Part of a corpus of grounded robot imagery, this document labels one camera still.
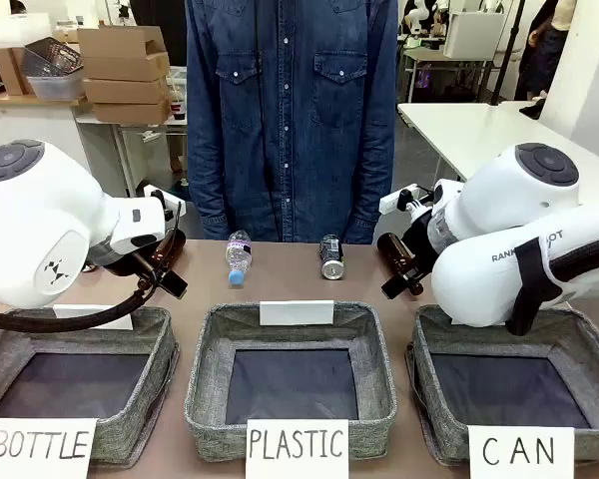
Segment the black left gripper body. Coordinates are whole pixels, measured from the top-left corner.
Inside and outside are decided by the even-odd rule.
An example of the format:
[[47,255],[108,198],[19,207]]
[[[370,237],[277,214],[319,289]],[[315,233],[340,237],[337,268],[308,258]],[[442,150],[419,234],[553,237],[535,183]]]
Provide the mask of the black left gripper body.
[[151,290],[163,286],[165,267],[162,264],[165,248],[159,242],[143,246],[105,266],[119,277],[134,276],[138,290]]

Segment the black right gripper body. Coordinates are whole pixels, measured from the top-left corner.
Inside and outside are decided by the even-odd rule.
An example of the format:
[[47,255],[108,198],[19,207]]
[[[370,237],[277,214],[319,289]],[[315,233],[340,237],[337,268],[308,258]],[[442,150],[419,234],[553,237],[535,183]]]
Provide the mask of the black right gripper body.
[[432,272],[438,258],[438,253],[428,239],[427,227],[430,219],[431,213],[422,214],[411,223],[402,237],[403,243],[411,253],[410,266],[414,269],[413,278],[417,280]]

